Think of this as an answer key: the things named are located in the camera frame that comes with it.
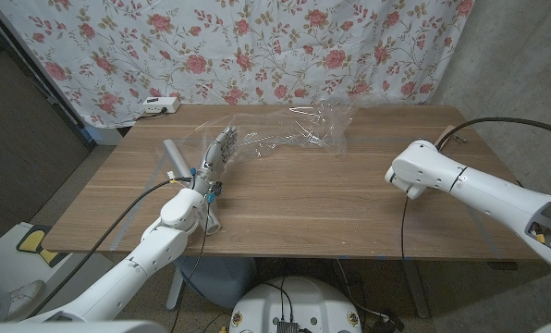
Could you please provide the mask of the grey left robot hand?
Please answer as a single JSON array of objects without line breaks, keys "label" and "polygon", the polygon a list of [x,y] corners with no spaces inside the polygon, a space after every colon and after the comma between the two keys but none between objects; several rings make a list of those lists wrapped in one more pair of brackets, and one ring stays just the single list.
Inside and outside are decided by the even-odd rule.
[{"label": "grey left robot hand", "polygon": [[212,141],[202,156],[202,161],[191,182],[191,189],[206,194],[224,173],[226,164],[234,152],[238,133],[235,126],[227,126]]}]

